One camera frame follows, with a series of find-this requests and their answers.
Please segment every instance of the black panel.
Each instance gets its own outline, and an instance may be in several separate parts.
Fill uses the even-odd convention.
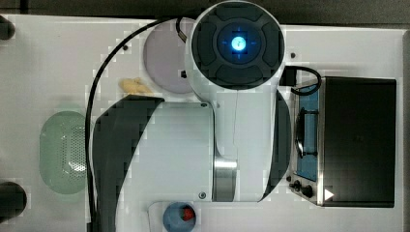
[[[220,78],[225,85],[246,85],[254,83],[262,76],[261,70],[256,66],[245,69],[233,69],[228,66],[221,66],[217,71],[217,79]]]
[[[324,206],[393,207],[395,80],[327,77]]]
[[[277,24],[270,22],[262,27],[262,31],[266,39],[266,50],[262,58],[270,67],[278,67],[284,52],[283,35],[280,28]]]
[[[32,15],[70,15],[70,16],[116,16],[132,18],[154,18],[161,15],[186,16],[191,9],[207,9],[217,2],[216,0],[30,0],[29,14]],[[368,27],[363,23],[370,23],[385,27],[403,29],[410,28],[410,14],[408,1],[374,0],[252,0],[260,5],[285,24],[346,24]],[[13,8],[19,7],[20,1],[0,1],[0,11],[3,14],[11,11],[18,14]]]
[[[216,26],[213,38],[201,32],[201,25],[209,23]],[[267,35],[262,30],[264,25],[269,25],[265,29]],[[236,37],[246,41],[245,48],[235,49],[232,46]],[[284,55],[284,40],[275,19],[263,9],[247,2],[226,2],[215,6],[198,21],[191,48],[193,60],[205,77],[221,87],[242,90],[263,84],[278,71]],[[208,58],[210,49],[216,55],[212,62]],[[250,67],[258,68],[252,68],[256,72],[251,76],[238,74]]]
[[[203,65],[209,65],[217,58],[215,56],[212,45],[212,38],[214,37],[217,26],[212,23],[202,23],[198,30],[198,42],[201,46],[198,47],[198,55]]]
[[[115,232],[118,196],[133,153],[152,114],[163,99],[129,95],[111,106],[93,133],[93,168],[97,189],[97,225]]]
[[[226,3],[217,8],[216,15],[222,20],[226,21],[231,18],[246,18],[251,21],[256,21],[262,16],[262,12],[254,5],[244,7],[242,3]]]
[[[271,172],[268,184],[261,200],[268,196],[277,186],[289,166],[291,151],[291,123],[289,108],[283,96],[277,91],[277,108],[275,110],[274,149],[272,151]]]

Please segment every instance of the green plastic container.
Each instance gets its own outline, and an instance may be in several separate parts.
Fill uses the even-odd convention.
[[[74,194],[84,189],[85,118],[73,111],[51,116],[40,134],[40,173],[52,190]]]

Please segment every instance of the black knob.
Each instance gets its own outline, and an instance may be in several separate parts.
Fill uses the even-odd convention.
[[[12,182],[0,184],[0,223],[17,217],[26,204],[27,195],[23,187]]]
[[[301,188],[302,194],[305,195],[307,198],[311,198],[313,196],[313,189],[310,185],[307,185]]]
[[[293,184],[289,184],[289,186],[296,191],[300,191],[302,185],[299,181],[295,181]]]
[[[0,16],[0,40],[9,40],[15,34],[15,26],[3,16]]]

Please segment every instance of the black device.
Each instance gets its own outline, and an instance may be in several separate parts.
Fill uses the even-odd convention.
[[[292,191],[325,207],[393,207],[395,108],[394,79],[325,77],[298,96]]]
[[[0,184],[0,223],[20,215],[27,205],[27,195],[13,182]]]
[[[6,41],[15,34],[15,26],[5,17],[0,16],[0,40]]]

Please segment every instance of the small yellow object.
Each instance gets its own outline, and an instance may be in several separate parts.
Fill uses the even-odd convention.
[[[143,96],[153,96],[154,93],[145,84],[142,83],[141,78],[137,77],[135,79],[121,79],[120,87],[127,94],[131,95],[143,95]]]

